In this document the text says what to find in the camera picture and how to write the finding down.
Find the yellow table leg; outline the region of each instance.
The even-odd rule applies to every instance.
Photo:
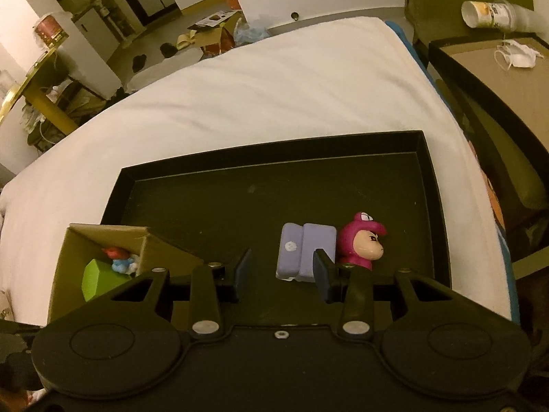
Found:
[[[69,135],[78,128],[76,122],[68,117],[67,113],[62,111],[56,104],[49,100],[37,84],[31,82],[23,91],[23,96],[27,102],[42,113],[47,120],[56,126],[62,133]]]

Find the screw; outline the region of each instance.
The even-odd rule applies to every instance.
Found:
[[[365,334],[370,331],[370,325],[362,321],[349,321],[343,324],[343,330],[348,334]]]
[[[290,337],[290,333],[286,330],[278,330],[274,332],[274,337],[277,339],[288,339]]]
[[[212,334],[219,330],[219,324],[214,321],[198,321],[193,324],[193,331],[198,334]]]

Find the green block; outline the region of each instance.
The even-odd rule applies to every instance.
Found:
[[[93,259],[84,269],[82,294],[87,302],[123,285],[128,280],[131,280],[128,274],[114,272],[108,263]]]

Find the white bed sheet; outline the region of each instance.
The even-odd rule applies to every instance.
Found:
[[[0,196],[0,287],[17,321],[45,324],[65,228],[101,221],[121,168],[246,144],[408,129],[424,131],[432,155],[454,289],[510,317],[496,227],[466,139],[399,38],[366,17],[180,70],[65,138]]]

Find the white face mask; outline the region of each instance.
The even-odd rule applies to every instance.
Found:
[[[501,60],[498,60],[498,55],[500,54],[503,56],[507,66],[502,64]],[[496,48],[493,57],[496,59],[498,65],[506,71],[511,66],[515,68],[533,68],[536,66],[536,57],[544,58],[534,48],[521,45],[514,40],[504,40],[503,45],[498,45]]]

